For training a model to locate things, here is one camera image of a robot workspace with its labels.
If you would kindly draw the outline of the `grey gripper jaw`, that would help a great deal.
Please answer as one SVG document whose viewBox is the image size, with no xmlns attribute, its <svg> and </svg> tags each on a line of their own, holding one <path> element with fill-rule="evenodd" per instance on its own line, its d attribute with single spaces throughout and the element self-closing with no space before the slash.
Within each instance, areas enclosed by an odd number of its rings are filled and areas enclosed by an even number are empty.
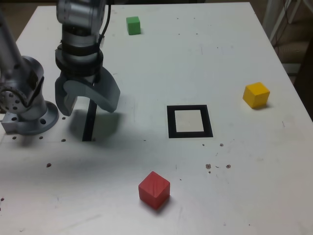
<svg viewBox="0 0 313 235">
<path fill-rule="evenodd" d="M 118 105 L 120 89 L 108 70 L 101 68 L 96 83 L 91 85 L 85 81 L 68 80 L 63 88 L 67 93 L 65 100 L 66 112 L 71 113 L 77 97 L 87 97 L 102 110 L 113 113 Z"/>
</svg>

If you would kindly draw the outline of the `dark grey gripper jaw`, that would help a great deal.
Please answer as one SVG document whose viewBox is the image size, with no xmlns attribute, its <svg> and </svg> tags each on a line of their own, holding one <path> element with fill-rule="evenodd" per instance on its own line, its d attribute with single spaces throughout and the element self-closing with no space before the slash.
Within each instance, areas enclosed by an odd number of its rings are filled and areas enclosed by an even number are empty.
<svg viewBox="0 0 313 235">
<path fill-rule="evenodd" d="M 73 108 L 76 104 L 77 97 L 69 95 L 63 88 L 63 85 L 67 81 L 67 77 L 64 74 L 60 74 L 55 82 L 55 100 L 58 109 L 65 116 L 72 114 Z"/>
</svg>

